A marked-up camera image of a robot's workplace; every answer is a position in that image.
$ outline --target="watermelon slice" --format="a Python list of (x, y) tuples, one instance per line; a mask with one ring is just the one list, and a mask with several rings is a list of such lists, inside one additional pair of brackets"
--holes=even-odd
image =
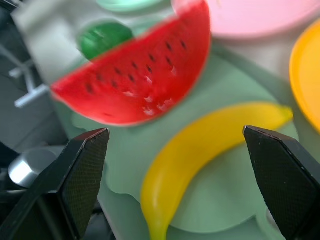
[(181, 101), (197, 81), (210, 49), (205, 0), (178, 17), (94, 58), (51, 90), (75, 112), (107, 125), (154, 119)]

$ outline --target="yellow banana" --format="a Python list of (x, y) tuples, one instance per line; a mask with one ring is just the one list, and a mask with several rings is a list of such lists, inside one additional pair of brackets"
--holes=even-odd
[(214, 111), (179, 132), (155, 158), (143, 181), (140, 202), (151, 240), (166, 240), (191, 180), (212, 159), (245, 141), (244, 125), (275, 130), (292, 118), (288, 107), (249, 102)]

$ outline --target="green plate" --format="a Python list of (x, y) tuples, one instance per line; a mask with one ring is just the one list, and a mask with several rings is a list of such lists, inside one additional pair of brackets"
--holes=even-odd
[[(215, 45), (214, 52), (221, 59), (226, 60), (235, 68), (240, 68), (247, 75), (253, 78), (267, 89), (275, 98), (285, 105), (292, 107), (294, 111), (294, 123), (298, 130), (298, 135), (302, 145), (316, 158), (320, 159), (320, 136), (308, 124), (302, 113), (300, 112), (290, 86), (284, 79), (274, 76), (264, 69), (256, 66), (250, 61), (238, 56), (225, 48)], [(71, 123), (71, 115), (73, 113), (68, 107), (60, 102), (54, 102), (56, 112), (64, 126), (69, 138), (74, 138), (85, 130), (76, 128)], [(148, 240), (148, 227), (141, 212), (139, 203), (130, 195), (116, 194), (109, 190), (105, 178), (107, 177), (107, 169), (103, 172), (103, 181), (98, 199), (104, 209), (111, 227), (119, 240)], [(257, 210), (257, 221), (251, 218), (243, 224), (234, 227), (228, 231), (210, 234), (196, 234), (170, 227), (167, 234), (167, 240), (280, 240), (282, 236), (271, 228), (266, 217), (266, 206), (261, 204), (261, 209)]]
[(137, 11), (152, 5), (158, 4), (163, 0), (96, 0), (96, 3), (112, 12)]
[(161, 22), (162, 17), (154, 15), (152, 17), (145, 17), (143, 20), (136, 20), (132, 23), (132, 32), (134, 36), (139, 36), (145, 33), (150, 27), (153, 27), (157, 23)]
[[(213, 53), (198, 85), (174, 110), (142, 126), (109, 126), (106, 181), (111, 191), (140, 201), (141, 185), (153, 159), (176, 133), (196, 119), (232, 104), (277, 102), (256, 81)], [(88, 131), (103, 127), (77, 114), (72, 122)], [(298, 138), (293, 123), (280, 132)], [(171, 225), (193, 233), (224, 231), (253, 217), (261, 202), (243, 144), (219, 156), (194, 178)]]

